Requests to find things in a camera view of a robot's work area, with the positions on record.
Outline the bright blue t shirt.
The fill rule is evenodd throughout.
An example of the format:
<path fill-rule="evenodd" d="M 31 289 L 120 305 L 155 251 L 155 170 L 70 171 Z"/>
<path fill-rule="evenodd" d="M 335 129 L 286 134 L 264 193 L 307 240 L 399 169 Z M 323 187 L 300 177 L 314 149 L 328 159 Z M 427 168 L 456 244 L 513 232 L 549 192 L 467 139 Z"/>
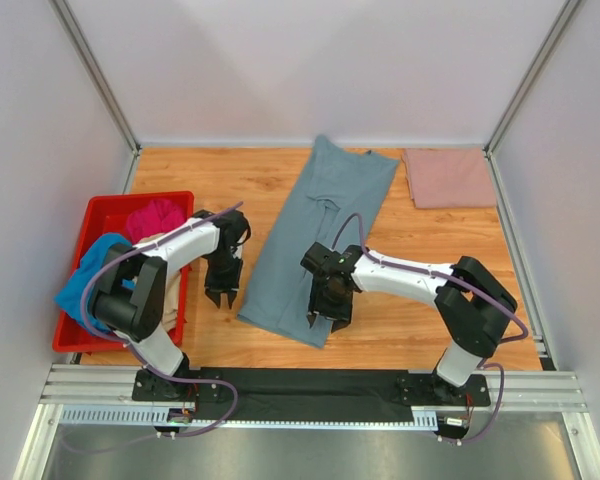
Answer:
<path fill-rule="evenodd" d="M 87 331 L 87 327 L 81 316 L 82 294 L 93 275 L 102 267 L 109 248 L 116 243 L 121 243 L 125 246 L 131 245 L 129 240 L 118 233 L 105 233 L 101 235 L 84 253 L 77 269 L 71 275 L 66 285 L 55 296 L 55 302 L 58 307 L 85 331 Z"/>

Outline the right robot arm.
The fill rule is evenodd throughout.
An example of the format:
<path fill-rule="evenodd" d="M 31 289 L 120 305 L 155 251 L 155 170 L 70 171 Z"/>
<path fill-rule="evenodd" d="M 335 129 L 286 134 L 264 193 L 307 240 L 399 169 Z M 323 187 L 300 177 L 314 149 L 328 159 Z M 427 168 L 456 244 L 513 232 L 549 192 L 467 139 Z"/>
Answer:
<path fill-rule="evenodd" d="M 349 326 L 356 293 L 384 293 L 435 309 L 450 336 L 433 372 L 405 386 L 408 400 L 453 405 L 474 400 L 467 391 L 474 370 L 491 358 L 514 321 L 518 304 L 478 260 L 424 264 L 388 257 L 358 245 L 342 253 L 314 243 L 300 265 L 311 275 L 307 320 L 324 319 L 336 332 Z"/>

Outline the left aluminium frame post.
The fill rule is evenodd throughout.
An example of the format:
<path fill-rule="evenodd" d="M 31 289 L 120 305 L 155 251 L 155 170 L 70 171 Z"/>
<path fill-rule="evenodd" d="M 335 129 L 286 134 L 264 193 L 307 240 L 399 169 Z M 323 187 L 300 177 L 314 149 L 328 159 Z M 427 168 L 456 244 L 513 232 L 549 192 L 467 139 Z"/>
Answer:
<path fill-rule="evenodd" d="M 134 154 L 138 153 L 140 151 L 140 142 L 137 140 L 129 121 L 123 113 L 70 3 L 66 0 L 50 0 L 49 3 L 86 69 L 97 93 L 104 102 L 119 133 L 130 150 Z"/>

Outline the aluminium frame post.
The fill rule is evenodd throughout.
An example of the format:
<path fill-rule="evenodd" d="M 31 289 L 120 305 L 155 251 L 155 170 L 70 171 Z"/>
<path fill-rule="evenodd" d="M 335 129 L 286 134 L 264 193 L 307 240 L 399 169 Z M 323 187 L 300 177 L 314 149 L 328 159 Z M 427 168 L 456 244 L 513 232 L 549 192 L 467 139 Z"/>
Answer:
<path fill-rule="evenodd" d="M 493 155 L 504 140 L 517 114 L 533 90 L 534 85 L 541 77 L 562 38 L 584 4 L 585 1 L 583 0 L 567 0 L 561 5 L 548 33 L 541 42 L 511 100 L 497 122 L 492 135 L 484 146 L 484 153 L 487 156 Z"/>
<path fill-rule="evenodd" d="M 140 142 L 137 140 L 129 121 L 123 113 L 70 3 L 66 0 L 50 0 L 49 3 L 86 69 L 97 93 L 104 102 L 119 133 L 130 150 L 134 154 L 138 153 L 140 151 Z"/>

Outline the right aluminium frame post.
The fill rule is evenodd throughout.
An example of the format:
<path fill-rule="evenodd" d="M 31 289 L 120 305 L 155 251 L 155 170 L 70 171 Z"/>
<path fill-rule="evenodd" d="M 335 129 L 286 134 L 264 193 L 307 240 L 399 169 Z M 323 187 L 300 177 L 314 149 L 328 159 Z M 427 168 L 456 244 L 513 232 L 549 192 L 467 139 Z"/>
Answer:
<path fill-rule="evenodd" d="M 534 85 L 541 77 L 562 38 L 584 4 L 585 1 L 583 0 L 567 0 L 561 5 L 548 33 L 541 42 L 511 100 L 497 122 L 492 135 L 484 146 L 484 153 L 487 156 L 493 155 L 504 140 L 517 114 L 533 90 Z"/>

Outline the red plastic bin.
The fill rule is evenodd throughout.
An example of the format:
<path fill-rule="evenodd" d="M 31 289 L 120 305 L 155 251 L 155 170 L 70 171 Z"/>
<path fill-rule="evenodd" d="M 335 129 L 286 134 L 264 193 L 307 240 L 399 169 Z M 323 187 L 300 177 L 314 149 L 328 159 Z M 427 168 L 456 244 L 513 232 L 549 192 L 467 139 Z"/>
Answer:
<path fill-rule="evenodd" d="M 150 200 L 158 198 L 168 199 L 180 206 L 185 211 L 187 219 L 193 214 L 194 195 L 189 191 L 97 196 L 92 198 L 86 207 L 71 266 L 71 275 L 77 269 L 81 257 L 101 235 L 118 233 L 130 241 L 125 229 L 128 215 L 146 206 Z M 122 344 L 92 335 L 61 310 L 52 341 L 52 348 L 58 353 L 91 354 L 120 350 Z"/>

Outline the grey blue t shirt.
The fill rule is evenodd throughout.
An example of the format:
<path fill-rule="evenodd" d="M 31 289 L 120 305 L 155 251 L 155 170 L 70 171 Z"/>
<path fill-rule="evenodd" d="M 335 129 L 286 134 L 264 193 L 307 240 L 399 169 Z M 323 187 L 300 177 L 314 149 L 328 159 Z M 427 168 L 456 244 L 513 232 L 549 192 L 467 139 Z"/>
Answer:
<path fill-rule="evenodd" d="M 353 213 L 368 235 L 394 180 L 399 162 L 369 150 L 347 152 L 325 136 L 315 139 L 309 159 L 288 195 L 252 270 L 237 319 L 295 341 L 322 348 L 332 323 L 307 319 L 312 276 L 301 267 L 316 242 L 347 247 L 357 228 L 337 231 Z"/>

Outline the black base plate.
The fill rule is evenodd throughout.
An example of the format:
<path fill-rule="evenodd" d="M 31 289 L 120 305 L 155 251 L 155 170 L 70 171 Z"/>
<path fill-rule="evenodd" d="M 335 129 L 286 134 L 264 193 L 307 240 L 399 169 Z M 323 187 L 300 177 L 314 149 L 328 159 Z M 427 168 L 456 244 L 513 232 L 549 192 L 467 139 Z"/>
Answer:
<path fill-rule="evenodd" d="M 206 382 L 199 386 L 182 384 L 139 370 L 134 379 L 132 399 L 171 402 L 180 407 L 194 403 L 196 412 L 212 409 L 225 413 L 232 403 L 231 390 L 220 384 L 226 381 L 238 391 L 235 411 L 248 408 L 266 411 L 387 412 L 400 407 L 464 409 L 491 404 L 486 379 L 476 374 L 463 387 L 450 386 L 431 373 L 410 373 L 406 370 L 207 367 L 194 370 L 189 376 Z"/>

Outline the folded pink t shirt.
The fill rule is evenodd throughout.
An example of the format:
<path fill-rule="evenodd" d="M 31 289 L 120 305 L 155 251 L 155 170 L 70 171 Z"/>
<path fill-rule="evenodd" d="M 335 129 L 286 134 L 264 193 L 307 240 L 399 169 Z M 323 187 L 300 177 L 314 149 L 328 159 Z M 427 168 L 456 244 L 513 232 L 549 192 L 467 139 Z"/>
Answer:
<path fill-rule="evenodd" d="M 492 208 L 497 204 L 482 150 L 406 148 L 411 199 L 418 209 Z"/>

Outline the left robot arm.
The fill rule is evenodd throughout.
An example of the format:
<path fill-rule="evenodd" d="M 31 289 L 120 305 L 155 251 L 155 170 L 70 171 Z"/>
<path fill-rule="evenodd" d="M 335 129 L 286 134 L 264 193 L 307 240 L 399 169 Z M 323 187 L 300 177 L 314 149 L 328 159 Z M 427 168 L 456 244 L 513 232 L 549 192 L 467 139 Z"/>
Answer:
<path fill-rule="evenodd" d="M 89 331 L 101 322 L 110 337 L 141 361 L 135 401 L 191 402 L 198 374 L 162 324 L 167 283 L 197 259 L 207 263 L 204 293 L 214 305 L 233 304 L 251 227 L 237 208 L 196 212 L 182 226 L 136 245 L 113 244 L 87 282 L 80 314 Z"/>

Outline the magenta t shirt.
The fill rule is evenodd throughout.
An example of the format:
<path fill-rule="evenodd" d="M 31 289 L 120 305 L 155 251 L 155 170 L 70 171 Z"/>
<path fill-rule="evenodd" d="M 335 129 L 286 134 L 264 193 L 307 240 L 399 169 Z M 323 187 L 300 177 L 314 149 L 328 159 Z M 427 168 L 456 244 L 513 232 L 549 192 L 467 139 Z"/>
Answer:
<path fill-rule="evenodd" d="M 185 223 L 185 211 L 174 202 L 158 198 L 132 213 L 126 219 L 125 229 L 135 244 L 142 239 L 169 232 Z"/>

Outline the beige t shirt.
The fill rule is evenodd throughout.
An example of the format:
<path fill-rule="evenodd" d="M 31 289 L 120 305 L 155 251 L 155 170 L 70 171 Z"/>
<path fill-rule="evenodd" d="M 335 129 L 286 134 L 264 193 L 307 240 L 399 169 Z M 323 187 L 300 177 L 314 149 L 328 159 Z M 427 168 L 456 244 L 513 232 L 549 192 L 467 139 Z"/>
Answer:
<path fill-rule="evenodd" d="M 177 272 L 169 277 L 166 282 L 161 325 L 167 332 L 176 327 L 181 278 L 181 273 Z"/>

